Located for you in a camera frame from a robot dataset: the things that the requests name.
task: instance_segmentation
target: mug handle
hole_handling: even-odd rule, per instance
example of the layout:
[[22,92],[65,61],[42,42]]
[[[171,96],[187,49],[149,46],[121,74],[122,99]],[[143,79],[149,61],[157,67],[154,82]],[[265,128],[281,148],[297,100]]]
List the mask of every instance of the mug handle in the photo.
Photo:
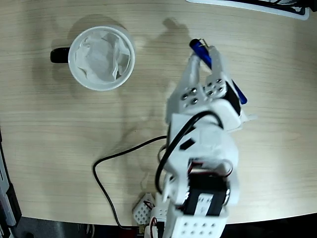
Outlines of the mug handle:
[[70,47],[56,48],[51,51],[52,63],[68,63],[68,53]]

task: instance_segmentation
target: wooden table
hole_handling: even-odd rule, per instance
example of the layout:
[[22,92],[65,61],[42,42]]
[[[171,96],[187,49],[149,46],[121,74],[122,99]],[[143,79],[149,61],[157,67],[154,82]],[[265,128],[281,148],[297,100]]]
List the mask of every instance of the wooden table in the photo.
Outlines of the wooden table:
[[[317,212],[316,23],[317,14],[300,21],[185,0],[1,1],[0,126],[23,215],[114,224],[92,163],[166,134],[166,99],[191,53],[189,41],[199,37],[227,57],[248,96],[245,111],[259,116],[233,134],[241,198],[230,222]],[[94,92],[49,55],[105,24],[132,34],[136,65],[118,89]],[[140,196],[155,192],[162,144],[98,168],[124,225]]]

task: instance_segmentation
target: pen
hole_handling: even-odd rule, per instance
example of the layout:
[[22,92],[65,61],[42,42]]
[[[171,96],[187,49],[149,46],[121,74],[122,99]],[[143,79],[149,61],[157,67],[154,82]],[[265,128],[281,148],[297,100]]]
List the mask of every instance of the pen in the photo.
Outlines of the pen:
[[[209,52],[206,48],[207,45],[206,45],[204,40],[203,40],[203,42],[204,42],[204,44],[202,44],[202,42],[198,39],[193,39],[189,43],[189,46],[190,46],[190,48],[193,49],[195,54],[212,70],[211,58],[210,58]],[[238,85],[234,81],[232,81],[232,82],[233,82],[234,88],[237,90],[241,104],[242,105],[246,104],[248,102],[248,99],[246,98],[246,96],[244,96],[244,94],[242,93],[242,91],[240,90]]]

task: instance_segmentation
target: mug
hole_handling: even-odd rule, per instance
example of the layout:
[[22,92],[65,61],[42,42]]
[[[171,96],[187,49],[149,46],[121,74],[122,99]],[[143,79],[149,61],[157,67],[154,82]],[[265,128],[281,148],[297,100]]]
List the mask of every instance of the mug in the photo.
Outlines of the mug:
[[[76,57],[76,51],[78,50],[81,42],[87,38],[89,35],[91,35],[93,32],[98,31],[108,31],[113,34],[118,35],[121,37],[128,47],[130,51],[130,62],[128,64],[128,67],[123,75],[119,76],[114,82],[105,83],[105,84],[98,84],[95,82],[91,82],[87,79],[85,72],[78,68],[75,64],[75,57]],[[96,26],[89,28],[85,30],[84,32],[80,33],[70,47],[63,47],[63,48],[57,48],[51,51],[51,62],[53,63],[68,63],[69,69],[73,77],[83,86],[86,88],[95,90],[95,91],[107,91],[114,88],[119,87],[122,85],[131,75],[134,64],[135,64],[135,44],[134,41],[129,34],[129,32],[120,27],[115,25],[109,25],[109,26]]]

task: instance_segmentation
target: robotic arm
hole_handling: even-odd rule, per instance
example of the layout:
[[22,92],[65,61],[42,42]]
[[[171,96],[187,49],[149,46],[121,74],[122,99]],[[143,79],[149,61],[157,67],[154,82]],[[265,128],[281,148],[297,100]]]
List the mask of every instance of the robotic arm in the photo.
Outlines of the robotic arm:
[[167,101],[167,149],[156,175],[161,194],[145,238],[218,238],[227,222],[227,205],[238,202],[239,155],[229,133],[248,118],[224,58],[214,46],[208,53],[213,70],[206,82],[199,82],[201,59],[192,54]]

